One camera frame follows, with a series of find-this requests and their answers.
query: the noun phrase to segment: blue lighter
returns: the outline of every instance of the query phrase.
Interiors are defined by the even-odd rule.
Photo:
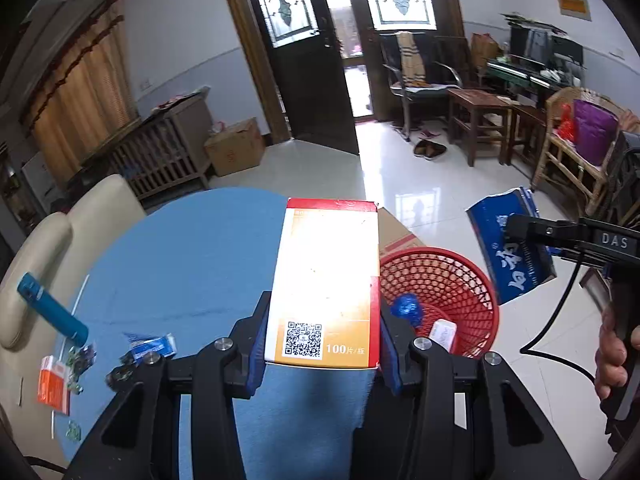
[[[26,273],[18,283],[18,293],[24,300],[46,319],[53,328],[71,339],[82,348],[89,337],[87,326],[72,316],[59,304],[30,273]]]

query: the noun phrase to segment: finger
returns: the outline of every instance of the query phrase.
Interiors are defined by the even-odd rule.
[[[593,381],[593,386],[595,387],[596,394],[600,398],[600,400],[604,400],[611,394],[611,388],[607,384],[602,384],[600,380],[600,371],[596,370],[596,377]]]
[[[608,384],[609,386],[624,386],[628,379],[626,370],[622,366],[601,363],[598,371],[600,372],[602,384]]]
[[[638,338],[640,342],[640,330],[638,331]],[[615,332],[602,332],[600,334],[600,354],[601,360],[614,366],[622,366],[626,361],[625,344],[618,339]]]
[[[631,346],[636,350],[640,350],[640,326],[636,326],[631,333]]]
[[[600,400],[607,399],[611,394],[611,387],[606,384],[596,384],[596,394]]]
[[[616,328],[616,316],[610,305],[607,305],[607,307],[602,311],[602,328],[606,332],[611,332]]]

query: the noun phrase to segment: wooden door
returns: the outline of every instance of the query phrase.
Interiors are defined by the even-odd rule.
[[[296,139],[357,155],[340,46],[326,0],[250,0]]]
[[[388,88],[383,67],[379,33],[398,30],[423,32],[430,36],[464,36],[458,0],[351,0],[369,75],[373,113],[386,121],[399,108]]]

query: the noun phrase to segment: red stripe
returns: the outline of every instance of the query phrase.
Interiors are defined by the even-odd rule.
[[[392,244],[389,244],[388,246],[386,246],[385,252],[390,253],[394,249],[397,249],[398,247],[403,246],[405,243],[407,243],[409,240],[412,240],[413,238],[417,239],[417,236],[414,234],[408,234],[407,236],[400,238],[397,242],[393,242]]]
[[[289,198],[287,208],[370,211],[373,213],[378,210],[373,202],[364,202],[363,200],[326,200],[323,198]]]
[[[371,314],[369,318],[369,368],[380,362],[380,277],[371,277]]]

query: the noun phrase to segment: red bag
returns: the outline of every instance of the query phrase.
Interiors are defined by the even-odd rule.
[[[571,105],[562,105],[562,120],[558,128],[558,136],[561,139],[575,142],[574,120],[571,117]]]

